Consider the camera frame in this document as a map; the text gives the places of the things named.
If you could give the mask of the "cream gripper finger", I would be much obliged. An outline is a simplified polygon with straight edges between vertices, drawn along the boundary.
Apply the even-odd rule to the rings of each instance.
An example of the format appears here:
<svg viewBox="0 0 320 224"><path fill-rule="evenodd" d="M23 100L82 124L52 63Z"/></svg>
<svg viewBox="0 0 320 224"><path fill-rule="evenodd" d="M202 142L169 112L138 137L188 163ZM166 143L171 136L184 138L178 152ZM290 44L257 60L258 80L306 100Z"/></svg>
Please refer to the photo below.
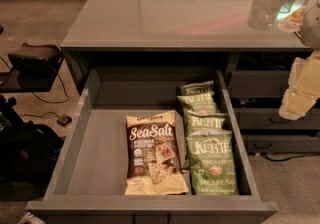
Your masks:
<svg viewBox="0 0 320 224"><path fill-rule="evenodd" d="M287 120L298 120L304 117L315 103L316 100L313 97L289 88L282 98L279 115Z"/></svg>
<svg viewBox="0 0 320 224"><path fill-rule="evenodd" d="M302 59L297 57L292 64L289 85L296 91L320 97L320 60L313 57Z"/></svg>

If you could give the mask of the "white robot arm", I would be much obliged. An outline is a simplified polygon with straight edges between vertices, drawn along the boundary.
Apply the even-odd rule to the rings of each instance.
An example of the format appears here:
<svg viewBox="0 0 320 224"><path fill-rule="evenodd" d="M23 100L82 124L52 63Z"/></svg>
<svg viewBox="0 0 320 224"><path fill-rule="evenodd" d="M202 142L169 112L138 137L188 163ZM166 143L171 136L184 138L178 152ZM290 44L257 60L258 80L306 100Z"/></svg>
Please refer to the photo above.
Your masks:
<svg viewBox="0 0 320 224"><path fill-rule="evenodd" d="M306 59L297 57L294 60L279 108L282 118L297 120L304 117L320 98L320 0L309 0L284 18L278 28L283 32L294 32L312 49Z"/></svg>

